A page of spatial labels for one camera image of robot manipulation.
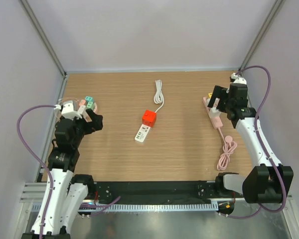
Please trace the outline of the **pink beige charger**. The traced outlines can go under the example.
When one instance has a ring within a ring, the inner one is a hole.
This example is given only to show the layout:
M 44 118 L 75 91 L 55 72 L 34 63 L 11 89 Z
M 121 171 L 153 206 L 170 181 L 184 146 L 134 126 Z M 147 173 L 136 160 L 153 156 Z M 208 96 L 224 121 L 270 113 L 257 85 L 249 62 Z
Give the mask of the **pink beige charger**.
M 206 105 L 207 105 L 207 107 L 209 107 L 209 108 L 216 108 L 217 105 L 218 105 L 218 102 L 219 102 L 219 99 L 218 99 L 218 98 L 216 98 L 215 101 L 212 101 L 210 98 L 207 98 L 207 99 L 206 99 Z

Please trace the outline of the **white 80W charger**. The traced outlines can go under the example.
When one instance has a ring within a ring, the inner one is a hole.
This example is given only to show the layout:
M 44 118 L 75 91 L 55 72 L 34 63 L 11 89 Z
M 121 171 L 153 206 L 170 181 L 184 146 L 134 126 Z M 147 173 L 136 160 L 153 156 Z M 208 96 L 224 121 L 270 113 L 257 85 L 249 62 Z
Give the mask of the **white 80W charger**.
M 208 114 L 209 117 L 212 119 L 212 118 L 220 117 L 221 112 L 216 108 L 210 108 Z

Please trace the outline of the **red cube plug adapter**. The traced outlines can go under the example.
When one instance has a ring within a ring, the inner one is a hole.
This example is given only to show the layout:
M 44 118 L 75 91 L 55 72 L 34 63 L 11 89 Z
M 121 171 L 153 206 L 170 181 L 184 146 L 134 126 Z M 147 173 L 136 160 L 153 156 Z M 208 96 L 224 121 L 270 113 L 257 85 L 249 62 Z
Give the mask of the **red cube plug adapter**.
M 156 112 L 146 110 L 142 116 L 142 124 L 148 127 L 153 127 L 156 122 L 156 116 Z

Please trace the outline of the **pink power strip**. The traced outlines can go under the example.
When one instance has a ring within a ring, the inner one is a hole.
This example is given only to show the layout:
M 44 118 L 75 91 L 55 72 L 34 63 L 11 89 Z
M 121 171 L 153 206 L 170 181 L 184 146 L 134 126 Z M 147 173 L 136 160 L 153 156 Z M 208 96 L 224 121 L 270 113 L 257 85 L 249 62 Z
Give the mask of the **pink power strip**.
M 205 106 L 205 109 L 207 110 L 212 126 L 214 127 L 214 129 L 219 129 L 223 126 L 222 120 L 220 118 L 221 112 L 216 108 L 219 100 L 216 99 L 213 107 L 211 108 L 208 107 L 209 101 L 210 99 L 208 97 L 203 98 L 203 104 Z

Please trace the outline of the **white power strip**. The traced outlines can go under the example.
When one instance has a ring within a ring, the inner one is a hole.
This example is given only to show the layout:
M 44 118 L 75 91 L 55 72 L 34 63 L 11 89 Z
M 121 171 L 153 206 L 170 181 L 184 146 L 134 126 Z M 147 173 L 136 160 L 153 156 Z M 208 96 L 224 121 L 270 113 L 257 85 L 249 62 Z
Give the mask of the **white power strip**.
M 135 141 L 143 143 L 144 140 L 146 139 L 150 129 L 151 129 L 150 126 L 142 124 L 135 136 Z

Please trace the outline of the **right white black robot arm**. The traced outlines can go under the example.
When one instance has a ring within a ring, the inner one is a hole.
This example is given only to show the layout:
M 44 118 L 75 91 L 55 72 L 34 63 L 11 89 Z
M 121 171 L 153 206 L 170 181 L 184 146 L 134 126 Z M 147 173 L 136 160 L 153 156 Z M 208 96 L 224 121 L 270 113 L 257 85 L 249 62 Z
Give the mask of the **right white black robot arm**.
M 247 92 L 247 85 L 241 83 L 232 83 L 229 88 L 215 86 L 208 100 L 208 108 L 226 113 L 253 163 L 253 169 L 246 177 L 237 173 L 220 173 L 214 190 L 219 197 L 227 197 L 232 191 L 240 193 L 250 204 L 283 204 L 294 172 L 290 166 L 284 166 L 271 150 L 256 110 L 247 106 Z

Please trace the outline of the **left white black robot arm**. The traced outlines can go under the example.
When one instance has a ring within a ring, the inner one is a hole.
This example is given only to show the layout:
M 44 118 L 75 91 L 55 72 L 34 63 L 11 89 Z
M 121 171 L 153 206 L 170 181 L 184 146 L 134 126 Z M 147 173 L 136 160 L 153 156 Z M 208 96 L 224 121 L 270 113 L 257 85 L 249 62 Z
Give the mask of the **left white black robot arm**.
M 85 135 L 103 128 L 103 116 L 88 109 L 90 121 L 81 115 L 73 119 L 61 117 L 55 125 L 55 138 L 48 162 L 30 153 L 46 170 L 48 180 L 41 208 L 23 239 L 69 239 L 74 219 L 84 199 L 94 197 L 96 188 L 91 175 L 75 174 L 79 145 Z

